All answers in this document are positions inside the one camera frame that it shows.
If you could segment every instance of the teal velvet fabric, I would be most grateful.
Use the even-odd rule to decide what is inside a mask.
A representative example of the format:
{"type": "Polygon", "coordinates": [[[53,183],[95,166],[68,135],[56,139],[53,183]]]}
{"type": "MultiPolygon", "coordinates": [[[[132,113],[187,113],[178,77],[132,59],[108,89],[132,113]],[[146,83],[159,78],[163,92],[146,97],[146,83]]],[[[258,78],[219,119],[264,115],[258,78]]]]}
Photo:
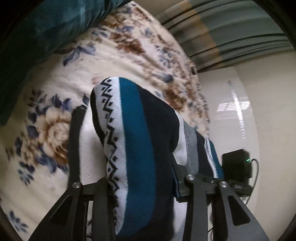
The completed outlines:
{"type": "Polygon", "coordinates": [[[45,0],[14,31],[0,52],[0,125],[4,125],[28,71],[131,0],[45,0]]]}

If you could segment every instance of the silver screw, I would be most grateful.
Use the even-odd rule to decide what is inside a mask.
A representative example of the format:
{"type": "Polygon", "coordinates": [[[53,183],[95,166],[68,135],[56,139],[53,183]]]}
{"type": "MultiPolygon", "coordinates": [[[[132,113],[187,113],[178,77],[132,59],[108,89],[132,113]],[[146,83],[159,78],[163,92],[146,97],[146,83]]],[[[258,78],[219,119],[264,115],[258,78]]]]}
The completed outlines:
{"type": "Polygon", "coordinates": [[[186,178],[187,178],[188,180],[192,181],[192,180],[195,179],[195,176],[192,175],[192,174],[188,174],[188,175],[186,176],[186,178]]]}
{"type": "Polygon", "coordinates": [[[228,186],[228,184],[227,184],[227,182],[220,182],[220,186],[223,187],[223,188],[225,188],[225,187],[228,186]]]}
{"type": "Polygon", "coordinates": [[[80,182],[75,182],[72,184],[72,187],[74,188],[80,188],[80,186],[81,186],[80,182]]]}

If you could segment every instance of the black cable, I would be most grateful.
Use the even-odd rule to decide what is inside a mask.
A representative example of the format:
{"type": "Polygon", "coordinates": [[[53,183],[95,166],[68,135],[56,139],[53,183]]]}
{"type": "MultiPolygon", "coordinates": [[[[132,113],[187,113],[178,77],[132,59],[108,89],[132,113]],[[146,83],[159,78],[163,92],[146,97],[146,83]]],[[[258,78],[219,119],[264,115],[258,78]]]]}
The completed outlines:
{"type": "Polygon", "coordinates": [[[251,160],[251,163],[252,163],[253,161],[255,161],[255,162],[257,163],[257,174],[256,174],[256,178],[255,178],[255,182],[254,182],[254,185],[253,185],[252,192],[251,192],[251,194],[250,194],[250,196],[249,196],[249,198],[248,198],[248,200],[247,200],[247,202],[246,202],[246,205],[247,205],[248,202],[250,201],[250,198],[251,198],[251,196],[252,196],[252,194],[253,194],[253,191],[254,191],[254,189],[255,189],[255,186],[256,186],[256,183],[257,183],[257,179],[258,179],[258,175],[259,175],[259,162],[258,162],[258,160],[257,160],[256,158],[253,158],[253,159],[251,160]]]}

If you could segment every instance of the curtain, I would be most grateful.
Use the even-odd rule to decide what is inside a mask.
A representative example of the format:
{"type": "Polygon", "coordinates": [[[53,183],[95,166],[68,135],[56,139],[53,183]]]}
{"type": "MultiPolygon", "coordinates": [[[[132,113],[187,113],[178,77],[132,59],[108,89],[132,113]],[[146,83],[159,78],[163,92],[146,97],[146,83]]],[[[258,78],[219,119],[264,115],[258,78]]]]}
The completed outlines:
{"type": "Polygon", "coordinates": [[[184,0],[156,18],[199,72],[293,49],[280,27],[252,0],[184,0]]]}

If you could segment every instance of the floral blanket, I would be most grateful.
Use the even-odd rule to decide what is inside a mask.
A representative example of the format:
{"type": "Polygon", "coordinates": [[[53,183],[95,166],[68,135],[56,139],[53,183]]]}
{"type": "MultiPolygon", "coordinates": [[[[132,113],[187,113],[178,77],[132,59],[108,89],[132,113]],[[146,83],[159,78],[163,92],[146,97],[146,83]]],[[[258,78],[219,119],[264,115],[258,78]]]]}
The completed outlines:
{"type": "Polygon", "coordinates": [[[67,187],[71,112],[109,76],[133,80],[208,133],[194,64],[160,23],[130,2],[28,73],[0,127],[0,205],[23,240],[67,187]]]}

